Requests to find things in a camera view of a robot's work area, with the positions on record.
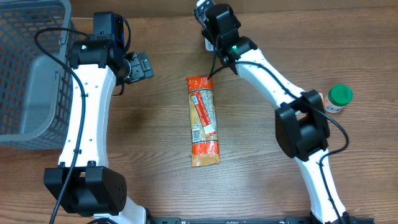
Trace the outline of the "orange spaghetti package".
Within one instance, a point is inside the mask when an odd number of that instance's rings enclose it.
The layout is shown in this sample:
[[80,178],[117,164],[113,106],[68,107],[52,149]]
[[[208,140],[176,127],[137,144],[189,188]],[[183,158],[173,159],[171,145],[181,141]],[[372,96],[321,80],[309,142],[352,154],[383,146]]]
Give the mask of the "orange spaghetti package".
[[213,81],[206,77],[188,77],[192,166],[219,164],[220,145],[217,132]]

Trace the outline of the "green lid white jar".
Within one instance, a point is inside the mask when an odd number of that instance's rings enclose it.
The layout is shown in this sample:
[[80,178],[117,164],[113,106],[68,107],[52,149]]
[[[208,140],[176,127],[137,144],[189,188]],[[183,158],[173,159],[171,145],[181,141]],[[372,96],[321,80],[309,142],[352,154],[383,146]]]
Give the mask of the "green lid white jar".
[[325,111],[339,113],[353,99],[352,89],[344,84],[335,85],[324,98]]

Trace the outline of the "small orange tissue pack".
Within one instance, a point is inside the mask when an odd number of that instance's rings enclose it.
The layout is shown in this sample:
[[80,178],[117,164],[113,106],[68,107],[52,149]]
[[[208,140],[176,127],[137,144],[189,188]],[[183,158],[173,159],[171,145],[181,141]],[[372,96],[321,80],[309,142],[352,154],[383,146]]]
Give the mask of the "small orange tissue pack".
[[322,93],[318,93],[319,95],[320,95],[320,98],[321,98],[321,100],[322,100],[322,105],[323,105],[323,107],[325,106],[325,101],[324,101],[324,97],[323,97],[323,94]]

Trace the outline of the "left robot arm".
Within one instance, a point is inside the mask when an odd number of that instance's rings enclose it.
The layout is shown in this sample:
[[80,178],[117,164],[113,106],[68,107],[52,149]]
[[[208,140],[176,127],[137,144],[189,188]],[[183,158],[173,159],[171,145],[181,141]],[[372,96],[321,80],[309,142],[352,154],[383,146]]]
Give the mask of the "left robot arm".
[[148,209],[127,196],[125,177],[109,168],[106,132],[115,87],[153,77],[145,52],[130,52],[131,29],[123,16],[97,12],[93,33],[75,41],[62,67],[73,78],[68,131],[56,168],[44,172],[55,208],[92,223],[148,224]]

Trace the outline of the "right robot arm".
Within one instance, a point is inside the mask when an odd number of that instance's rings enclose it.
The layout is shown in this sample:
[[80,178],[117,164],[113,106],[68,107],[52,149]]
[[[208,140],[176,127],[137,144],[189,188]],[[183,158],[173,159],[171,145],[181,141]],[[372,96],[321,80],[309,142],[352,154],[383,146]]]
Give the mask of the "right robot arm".
[[355,223],[341,202],[328,158],[329,123],[343,127],[325,113],[316,90],[305,91],[289,82],[248,37],[229,4],[198,0],[195,19],[213,46],[223,68],[230,68],[269,101],[275,112],[275,137],[283,152],[298,165],[311,203],[312,223]]

